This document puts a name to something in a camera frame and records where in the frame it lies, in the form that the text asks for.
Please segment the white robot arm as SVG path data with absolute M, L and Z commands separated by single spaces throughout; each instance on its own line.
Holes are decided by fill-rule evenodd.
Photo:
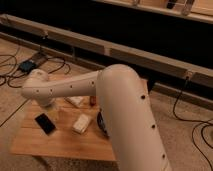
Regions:
M 172 171 L 152 113 L 147 82 L 131 67 L 114 64 L 55 81 L 35 69 L 21 94 L 42 107 L 58 97 L 95 96 L 120 171 Z

